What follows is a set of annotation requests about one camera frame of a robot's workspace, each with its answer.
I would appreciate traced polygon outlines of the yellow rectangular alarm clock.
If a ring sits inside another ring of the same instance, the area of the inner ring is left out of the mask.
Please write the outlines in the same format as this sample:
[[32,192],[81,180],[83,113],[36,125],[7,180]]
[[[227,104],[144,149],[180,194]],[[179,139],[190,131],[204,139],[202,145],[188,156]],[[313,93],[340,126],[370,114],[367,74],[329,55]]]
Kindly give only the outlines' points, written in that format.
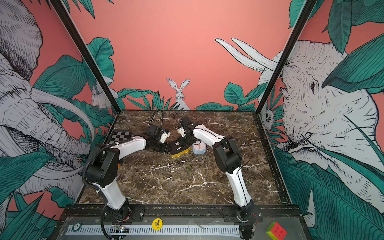
[[181,155],[188,153],[192,143],[187,137],[179,137],[177,140],[169,143],[170,154],[172,158],[178,158]]

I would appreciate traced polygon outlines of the light blue small alarm clock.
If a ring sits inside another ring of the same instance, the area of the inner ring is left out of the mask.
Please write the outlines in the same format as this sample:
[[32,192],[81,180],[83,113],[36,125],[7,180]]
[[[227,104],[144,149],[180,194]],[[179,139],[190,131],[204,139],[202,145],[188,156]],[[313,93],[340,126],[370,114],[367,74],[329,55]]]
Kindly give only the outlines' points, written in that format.
[[192,149],[195,155],[203,155],[207,151],[207,145],[201,140],[197,140],[193,145]]

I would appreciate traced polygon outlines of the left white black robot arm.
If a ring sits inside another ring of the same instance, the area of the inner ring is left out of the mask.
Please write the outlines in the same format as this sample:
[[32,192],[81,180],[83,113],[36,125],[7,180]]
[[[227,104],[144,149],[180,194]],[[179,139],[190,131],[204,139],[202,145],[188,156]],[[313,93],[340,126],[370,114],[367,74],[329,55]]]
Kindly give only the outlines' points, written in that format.
[[166,154],[170,147],[168,142],[142,136],[108,145],[98,144],[83,166],[82,181],[102,196],[107,207],[120,210],[127,200],[117,184],[119,165],[128,155],[149,149]]

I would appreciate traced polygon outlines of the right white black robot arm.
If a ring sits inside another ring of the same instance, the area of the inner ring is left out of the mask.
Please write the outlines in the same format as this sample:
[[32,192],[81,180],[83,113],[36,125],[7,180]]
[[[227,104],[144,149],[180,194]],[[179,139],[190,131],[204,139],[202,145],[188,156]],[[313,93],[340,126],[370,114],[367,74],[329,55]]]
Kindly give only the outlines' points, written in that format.
[[216,164],[228,177],[233,190],[238,218],[241,221],[249,219],[254,201],[243,178],[242,154],[236,141],[209,130],[203,124],[194,123],[188,117],[180,120],[178,132],[188,141],[200,140],[213,149]]

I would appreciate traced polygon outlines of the black white checkerboard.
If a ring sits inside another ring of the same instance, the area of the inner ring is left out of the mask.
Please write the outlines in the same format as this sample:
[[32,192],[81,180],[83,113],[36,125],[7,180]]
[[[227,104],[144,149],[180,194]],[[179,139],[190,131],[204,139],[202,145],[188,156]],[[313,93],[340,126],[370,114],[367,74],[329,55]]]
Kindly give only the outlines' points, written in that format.
[[132,137],[132,133],[130,130],[113,130],[108,144],[112,144],[115,142],[124,142]]

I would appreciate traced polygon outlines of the yellow round sticker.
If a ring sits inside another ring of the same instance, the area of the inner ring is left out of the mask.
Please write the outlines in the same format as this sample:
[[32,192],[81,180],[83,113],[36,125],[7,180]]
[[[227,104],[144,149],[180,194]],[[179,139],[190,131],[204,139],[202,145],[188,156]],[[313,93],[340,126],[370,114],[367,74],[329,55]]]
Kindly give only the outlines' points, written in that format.
[[156,218],[152,222],[152,229],[154,231],[160,231],[163,227],[163,221],[160,218]]

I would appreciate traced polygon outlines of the small green circuit board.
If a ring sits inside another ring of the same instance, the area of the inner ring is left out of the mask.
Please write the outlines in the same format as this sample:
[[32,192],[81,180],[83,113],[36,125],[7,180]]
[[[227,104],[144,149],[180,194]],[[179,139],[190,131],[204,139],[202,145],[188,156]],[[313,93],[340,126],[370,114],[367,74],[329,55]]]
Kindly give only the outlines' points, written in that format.
[[114,234],[128,234],[130,232],[130,228],[127,226],[120,226],[120,227],[115,227],[113,230]]

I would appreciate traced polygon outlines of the colourful rubik cube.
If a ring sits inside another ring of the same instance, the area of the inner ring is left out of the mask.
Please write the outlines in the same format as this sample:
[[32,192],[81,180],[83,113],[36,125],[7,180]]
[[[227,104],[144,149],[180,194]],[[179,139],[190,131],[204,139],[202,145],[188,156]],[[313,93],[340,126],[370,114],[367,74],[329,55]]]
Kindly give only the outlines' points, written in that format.
[[272,240],[284,240],[287,236],[287,231],[277,222],[270,224],[268,227],[266,234]]

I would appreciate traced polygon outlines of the black mounting rail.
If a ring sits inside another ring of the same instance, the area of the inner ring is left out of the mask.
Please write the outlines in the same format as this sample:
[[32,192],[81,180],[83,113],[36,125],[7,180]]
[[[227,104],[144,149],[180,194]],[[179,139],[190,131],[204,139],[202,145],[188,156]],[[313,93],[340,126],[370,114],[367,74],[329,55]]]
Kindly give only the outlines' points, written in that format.
[[[103,204],[77,204],[67,207],[59,222],[68,218],[93,218],[99,220],[101,216],[106,222],[116,223],[118,214],[103,214]],[[229,223],[244,223],[236,213],[235,205],[149,205],[130,204],[131,214],[126,223],[142,223],[144,218],[223,218]],[[250,222],[263,222],[266,218],[299,218],[303,214],[294,205],[256,205],[250,213]]]

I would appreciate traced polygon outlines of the left black frame post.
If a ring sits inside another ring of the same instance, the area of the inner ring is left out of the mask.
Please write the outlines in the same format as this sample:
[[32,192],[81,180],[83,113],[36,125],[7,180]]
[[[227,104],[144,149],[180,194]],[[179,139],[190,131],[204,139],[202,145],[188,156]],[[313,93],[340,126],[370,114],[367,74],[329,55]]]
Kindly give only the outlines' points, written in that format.
[[71,38],[74,41],[75,45],[77,46],[79,52],[81,53],[82,57],[84,58],[85,62],[88,65],[88,67],[90,68],[92,74],[94,75],[94,77],[96,78],[98,83],[101,85],[101,88],[103,89],[104,93],[106,94],[106,97],[110,101],[113,109],[117,112],[117,114],[119,114],[121,112],[121,108],[119,107],[115,97],[112,95],[112,93],[109,89],[109,86],[105,82],[104,77],[103,77],[95,59],[91,55],[91,52],[89,51],[84,39],[80,35],[74,22],[72,21],[67,8],[62,3],[62,1],[58,1],[58,0],[50,0],[50,4],[55,9],[61,22],[64,24],[67,32],[71,36]]

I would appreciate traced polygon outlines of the black frame post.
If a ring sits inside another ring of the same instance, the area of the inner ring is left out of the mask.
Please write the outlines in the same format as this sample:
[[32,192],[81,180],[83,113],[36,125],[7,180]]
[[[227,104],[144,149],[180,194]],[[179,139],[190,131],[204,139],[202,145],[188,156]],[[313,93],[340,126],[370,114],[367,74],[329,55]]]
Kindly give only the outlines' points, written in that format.
[[306,24],[306,22],[308,21],[308,18],[313,10],[313,8],[315,7],[315,4],[316,4],[316,0],[307,0],[304,2],[304,6],[302,7],[301,9],[301,12],[299,14],[299,17],[297,18],[297,21],[294,25],[294,28],[291,32],[291,35],[288,39],[288,42],[286,43],[286,46],[282,52],[282,55],[278,61],[278,64],[277,64],[277,67],[275,68],[273,74],[272,74],[272,77],[266,87],[266,90],[263,94],[263,97],[261,99],[261,101],[259,102],[259,105],[256,109],[256,115],[259,115],[262,111],[262,108],[264,107],[266,101],[267,101],[267,98],[268,96],[270,95],[270,93],[272,92],[273,90],[273,87],[276,83],[276,81],[279,79],[280,77],[280,74],[282,73],[283,71],[283,68],[288,60],[288,57],[290,56],[290,54],[292,53],[292,50]]
[[71,36],[71,38],[74,41],[75,45],[77,46],[79,52],[81,53],[82,57],[84,58],[85,62],[88,65],[88,67],[90,68],[92,74],[94,75],[94,77],[96,78],[98,83],[101,85],[101,88],[103,89],[104,93],[106,94],[106,97],[110,101],[113,109],[117,112],[117,114],[119,114],[121,112],[121,108],[119,107],[115,97],[112,95],[112,93],[109,89],[109,86],[105,82],[104,77],[103,77],[95,59],[91,55],[91,52],[89,51],[84,39],[80,35],[74,22],[72,21],[67,8],[62,3],[62,1],[58,1],[58,0],[50,0],[50,4],[55,9],[61,22],[64,24],[67,32]]

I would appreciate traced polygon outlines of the right black frame post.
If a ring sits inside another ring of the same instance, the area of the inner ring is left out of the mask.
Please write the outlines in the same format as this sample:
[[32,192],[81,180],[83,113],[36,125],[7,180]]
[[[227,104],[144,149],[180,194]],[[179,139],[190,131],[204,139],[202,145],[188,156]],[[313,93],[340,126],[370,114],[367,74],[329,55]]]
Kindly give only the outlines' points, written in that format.
[[263,97],[261,99],[261,101],[259,102],[259,105],[256,109],[256,115],[259,115],[262,111],[262,108],[264,107],[266,101],[267,101],[267,98],[268,96],[270,95],[270,93],[272,92],[273,90],[273,87],[276,83],[276,81],[279,79],[280,77],[280,74],[282,73],[283,71],[283,68],[288,60],[288,57],[290,56],[290,54],[292,53],[292,50],[306,24],[306,22],[308,21],[308,18],[313,10],[313,8],[315,7],[315,4],[316,4],[316,0],[307,0],[304,2],[304,6],[302,7],[301,9],[301,12],[299,14],[299,17],[297,18],[297,21],[294,25],[294,28],[291,32],[291,35],[288,39],[288,42],[286,43],[286,46],[282,52],[282,55],[278,61],[278,64],[277,64],[277,67],[275,68],[273,74],[272,74],[272,77],[266,87],[266,90],[263,94]]

